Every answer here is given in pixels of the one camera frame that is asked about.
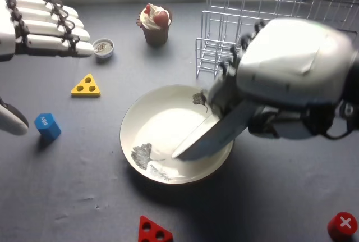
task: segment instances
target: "gray leaf pattern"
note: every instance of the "gray leaf pattern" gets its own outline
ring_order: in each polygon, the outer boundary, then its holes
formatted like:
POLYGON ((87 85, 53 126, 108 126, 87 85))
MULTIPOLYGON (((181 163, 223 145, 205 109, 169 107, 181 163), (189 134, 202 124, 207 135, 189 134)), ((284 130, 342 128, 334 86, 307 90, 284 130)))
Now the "gray leaf pattern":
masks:
POLYGON ((170 179, 170 178, 166 175, 166 173, 160 172, 160 171, 159 171, 156 167, 154 167, 153 165, 150 165, 150 170, 151 170, 151 172, 153 173, 153 175, 156 176, 156 177, 159 177, 159 178, 164 179, 164 180, 166 180, 166 181, 172 180, 172 179, 170 179))
POLYGON ((151 161, 151 150, 152 145, 150 143, 133 148, 131 158, 135 161, 139 168, 147 170, 147 164, 151 161))
POLYGON ((207 98, 206 96, 204 96, 203 91, 194 94, 192 96, 192 99, 193 99, 193 104, 200 104, 202 106, 205 106, 207 108, 206 112, 208 111, 208 107, 206 106, 207 98))

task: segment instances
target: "white frosting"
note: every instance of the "white frosting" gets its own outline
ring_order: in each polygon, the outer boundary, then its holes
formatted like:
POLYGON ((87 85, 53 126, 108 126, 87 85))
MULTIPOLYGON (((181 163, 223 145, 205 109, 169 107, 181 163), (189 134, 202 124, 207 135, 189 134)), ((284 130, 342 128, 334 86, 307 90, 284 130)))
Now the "white frosting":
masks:
POLYGON ((165 11, 168 15, 168 26, 169 24, 171 24, 171 20, 169 18, 169 13, 167 10, 163 9, 160 6, 156 6, 153 5, 151 3, 149 3, 150 7, 151 7, 151 12, 148 15, 147 13, 145 13, 146 9, 143 9, 141 14, 140 14, 140 21, 143 25, 143 27, 145 27, 148 30, 159 30, 159 29, 163 29, 162 27, 158 26, 155 21, 153 21, 153 17, 159 13, 161 13, 162 11, 165 11))

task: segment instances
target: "table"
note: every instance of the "table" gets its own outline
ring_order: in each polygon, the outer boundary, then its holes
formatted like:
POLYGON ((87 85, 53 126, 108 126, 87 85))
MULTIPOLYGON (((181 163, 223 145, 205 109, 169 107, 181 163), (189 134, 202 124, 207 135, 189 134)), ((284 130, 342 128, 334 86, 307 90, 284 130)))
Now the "table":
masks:
POLYGON ((359 217, 358 135, 341 141, 266 140, 247 131, 211 177, 159 185, 127 163, 121 121, 144 93, 169 84, 206 87, 195 78, 195 38, 204 4, 169 4, 167 44, 149 48, 136 18, 142 5, 76 7, 92 41, 114 41, 96 58, 18 56, 0 63, 0 95, 29 119, 25 136, 0 133, 0 241, 135 242, 141 215, 176 242, 330 241, 339 211, 359 217), (92 73, 97 99, 71 98, 92 73), (33 121, 51 112, 62 134, 40 141, 33 121))

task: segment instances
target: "red cylinder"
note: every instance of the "red cylinder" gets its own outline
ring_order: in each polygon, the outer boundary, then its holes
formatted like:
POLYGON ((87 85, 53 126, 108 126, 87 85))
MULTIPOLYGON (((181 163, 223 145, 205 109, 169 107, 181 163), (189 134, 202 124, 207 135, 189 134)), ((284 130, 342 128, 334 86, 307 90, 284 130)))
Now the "red cylinder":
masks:
POLYGON ((357 231, 358 223, 353 215, 348 212, 339 212, 329 221, 328 234, 336 242, 344 242, 357 231))

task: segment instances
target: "wire basket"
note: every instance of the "wire basket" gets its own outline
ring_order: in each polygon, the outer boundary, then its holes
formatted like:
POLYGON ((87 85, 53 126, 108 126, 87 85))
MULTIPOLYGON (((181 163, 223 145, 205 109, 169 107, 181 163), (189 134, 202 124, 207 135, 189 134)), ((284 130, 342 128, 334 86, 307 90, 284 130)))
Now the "wire basket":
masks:
POLYGON ((218 63, 232 58, 232 44, 239 54, 241 35, 252 33, 254 23, 274 18, 299 17, 315 20, 345 32, 358 44, 358 0, 206 0, 201 37, 196 39, 196 77, 202 71, 214 77, 218 63))

